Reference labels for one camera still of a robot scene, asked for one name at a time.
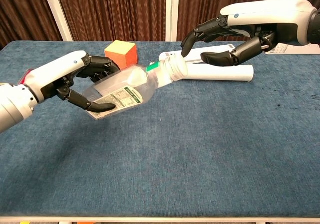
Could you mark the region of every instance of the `blue table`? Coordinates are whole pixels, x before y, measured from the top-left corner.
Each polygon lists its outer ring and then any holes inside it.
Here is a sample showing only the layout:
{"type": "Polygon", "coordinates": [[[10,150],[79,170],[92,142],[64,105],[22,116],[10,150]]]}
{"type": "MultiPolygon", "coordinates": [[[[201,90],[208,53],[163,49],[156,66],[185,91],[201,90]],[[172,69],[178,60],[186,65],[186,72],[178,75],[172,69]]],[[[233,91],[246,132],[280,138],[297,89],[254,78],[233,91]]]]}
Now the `blue table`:
{"type": "MultiPolygon", "coordinates": [[[[109,44],[12,42],[0,81],[109,44]]],[[[148,65],[180,44],[137,47],[148,65]]],[[[38,105],[0,135],[0,216],[319,218],[320,57],[248,64],[252,82],[179,81],[100,121],[57,97],[38,105]]],[[[77,78],[74,89],[91,84],[77,78]]]]}

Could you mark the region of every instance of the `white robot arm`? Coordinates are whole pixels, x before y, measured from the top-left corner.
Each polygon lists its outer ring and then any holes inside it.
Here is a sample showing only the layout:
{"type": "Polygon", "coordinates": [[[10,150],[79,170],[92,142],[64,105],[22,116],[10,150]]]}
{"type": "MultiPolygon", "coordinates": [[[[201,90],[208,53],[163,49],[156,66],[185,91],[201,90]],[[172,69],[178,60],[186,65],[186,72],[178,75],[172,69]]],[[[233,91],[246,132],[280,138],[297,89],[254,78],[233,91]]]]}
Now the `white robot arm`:
{"type": "Polygon", "coordinates": [[[31,71],[18,86],[0,86],[0,133],[32,115],[34,107],[46,99],[58,96],[62,100],[93,112],[105,112],[114,104],[97,104],[70,89],[74,77],[90,77],[96,82],[119,67],[109,58],[89,56],[75,51],[31,71]]]}
{"type": "Polygon", "coordinates": [[[231,4],[218,18],[198,25],[181,43],[188,55],[197,41],[218,37],[249,37],[232,52],[201,54],[204,62],[216,66],[239,65],[278,43],[307,45],[320,43],[320,14],[307,0],[264,0],[231,4]]]}

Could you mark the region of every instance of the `plastic bottle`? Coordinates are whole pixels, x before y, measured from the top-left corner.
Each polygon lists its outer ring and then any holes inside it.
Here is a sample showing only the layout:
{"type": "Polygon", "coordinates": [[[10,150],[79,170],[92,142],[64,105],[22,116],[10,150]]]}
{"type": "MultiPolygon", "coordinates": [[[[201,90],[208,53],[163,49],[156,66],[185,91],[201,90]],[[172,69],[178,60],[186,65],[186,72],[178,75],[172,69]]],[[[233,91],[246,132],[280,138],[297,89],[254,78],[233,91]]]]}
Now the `plastic bottle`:
{"type": "Polygon", "coordinates": [[[181,55],[172,55],[148,67],[131,66],[98,81],[83,93],[89,101],[114,103],[116,108],[88,113],[95,119],[102,119],[137,107],[147,103],[158,88],[187,75],[188,67],[181,55]]]}

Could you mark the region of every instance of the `wooden block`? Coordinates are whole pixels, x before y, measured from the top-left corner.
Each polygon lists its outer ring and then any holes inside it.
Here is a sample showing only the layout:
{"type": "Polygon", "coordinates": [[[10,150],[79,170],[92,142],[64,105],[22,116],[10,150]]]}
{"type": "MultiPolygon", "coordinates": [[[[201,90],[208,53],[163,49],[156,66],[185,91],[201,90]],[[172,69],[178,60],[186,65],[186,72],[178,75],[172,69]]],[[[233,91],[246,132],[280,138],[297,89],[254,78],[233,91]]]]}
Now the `wooden block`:
{"type": "Polygon", "coordinates": [[[116,40],[104,50],[104,54],[124,69],[138,63],[136,47],[135,43],[116,40]]]}

